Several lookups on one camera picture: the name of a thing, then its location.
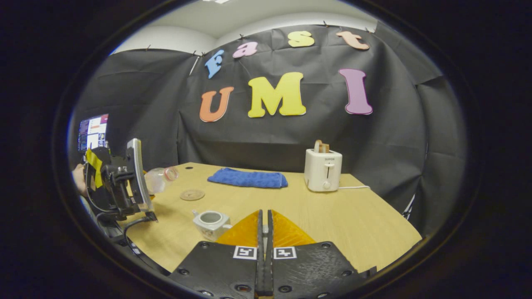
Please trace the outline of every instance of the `white cord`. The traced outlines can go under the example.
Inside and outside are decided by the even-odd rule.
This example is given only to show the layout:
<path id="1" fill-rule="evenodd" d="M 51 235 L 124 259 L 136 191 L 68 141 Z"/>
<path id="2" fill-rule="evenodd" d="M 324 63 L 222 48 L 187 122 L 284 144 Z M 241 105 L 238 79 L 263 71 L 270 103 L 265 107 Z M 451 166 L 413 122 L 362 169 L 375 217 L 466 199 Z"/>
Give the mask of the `white cord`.
<path id="1" fill-rule="evenodd" d="M 369 188 L 369 186 L 356 186 L 356 187 L 338 187 L 338 189 L 362 189 L 362 188 Z"/>

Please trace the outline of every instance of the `black fabric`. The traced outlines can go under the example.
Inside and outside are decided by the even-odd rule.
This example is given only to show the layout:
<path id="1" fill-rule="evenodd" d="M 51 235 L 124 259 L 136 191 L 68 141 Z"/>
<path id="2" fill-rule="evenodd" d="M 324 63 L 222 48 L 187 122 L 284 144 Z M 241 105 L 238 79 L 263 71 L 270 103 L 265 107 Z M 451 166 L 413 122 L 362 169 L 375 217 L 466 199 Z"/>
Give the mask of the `black fabric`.
<path id="1" fill-rule="evenodd" d="M 309 47 L 292 48 L 287 35 L 309 31 Z M 336 36 L 350 31 L 370 45 L 355 49 Z M 232 58 L 237 47 L 257 53 Z M 208 79 L 207 60 L 223 49 L 221 70 Z M 345 111 L 347 86 L 339 69 L 358 69 L 370 115 Z M 249 118 L 251 79 L 276 87 L 283 74 L 301 72 L 305 115 L 277 111 Z M 234 87 L 225 115 L 204 122 L 202 95 Z M 146 170 L 199 162 L 224 167 L 303 172 L 304 151 L 316 139 L 343 154 L 342 173 L 371 186 L 399 212 L 417 195 L 411 219 L 427 234 L 447 218 L 460 186 L 467 143 L 458 100 L 440 70 L 409 41 L 379 23 L 375 34 L 344 27 L 291 26 L 267 30 L 216 48 L 204 57 L 167 50 L 111 55 L 80 98 L 74 123 L 109 113 L 111 151 L 132 137 L 143 141 Z"/>

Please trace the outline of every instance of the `computer monitor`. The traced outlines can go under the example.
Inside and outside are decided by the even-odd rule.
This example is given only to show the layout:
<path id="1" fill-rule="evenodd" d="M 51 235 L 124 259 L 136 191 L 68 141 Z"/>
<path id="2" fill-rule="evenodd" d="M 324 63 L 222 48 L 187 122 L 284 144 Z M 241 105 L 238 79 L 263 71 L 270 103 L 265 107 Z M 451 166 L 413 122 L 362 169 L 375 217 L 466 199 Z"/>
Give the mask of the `computer monitor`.
<path id="1" fill-rule="evenodd" d="M 105 146 L 107 119 L 109 114 L 98 115 L 79 123 L 78 151 L 84 153 L 88 148 Z"/>

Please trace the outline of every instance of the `clear bottle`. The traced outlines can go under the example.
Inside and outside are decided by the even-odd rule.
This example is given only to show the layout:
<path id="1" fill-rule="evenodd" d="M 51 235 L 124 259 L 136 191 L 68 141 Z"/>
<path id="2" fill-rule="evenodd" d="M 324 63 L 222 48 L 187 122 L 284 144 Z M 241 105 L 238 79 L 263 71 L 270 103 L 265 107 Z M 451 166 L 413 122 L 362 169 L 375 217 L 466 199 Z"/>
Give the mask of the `clear bottle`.
<path id="1" fill-rule="evenodd" d="M 175 167 L 154 168 L 144 175 L 150 195 L 163 192 L 177 179 L 179 172 Z"/>

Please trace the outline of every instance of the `yellow tape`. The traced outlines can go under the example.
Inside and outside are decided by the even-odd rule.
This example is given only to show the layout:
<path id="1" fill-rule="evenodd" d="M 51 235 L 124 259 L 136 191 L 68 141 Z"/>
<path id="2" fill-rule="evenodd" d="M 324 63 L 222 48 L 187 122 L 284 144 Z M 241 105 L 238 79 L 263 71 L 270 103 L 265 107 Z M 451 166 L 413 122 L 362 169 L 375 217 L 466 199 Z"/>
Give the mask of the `yellow tape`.
<path id="1" fill-rule="evenodd" d="M 90 148 L 87 149 L 87 152 L 85 153 L 85 157 L 87 158 L 87 163 L 89 163 L 94 169 L 96 169 L 96 174 L 94 176 L 94 183 L 96 184 L 96 188 L 100 188 L 102 183 L 102 160 L 98 159 L 96 154 L 93 153 L 93 151 L 90 150 Z"/>

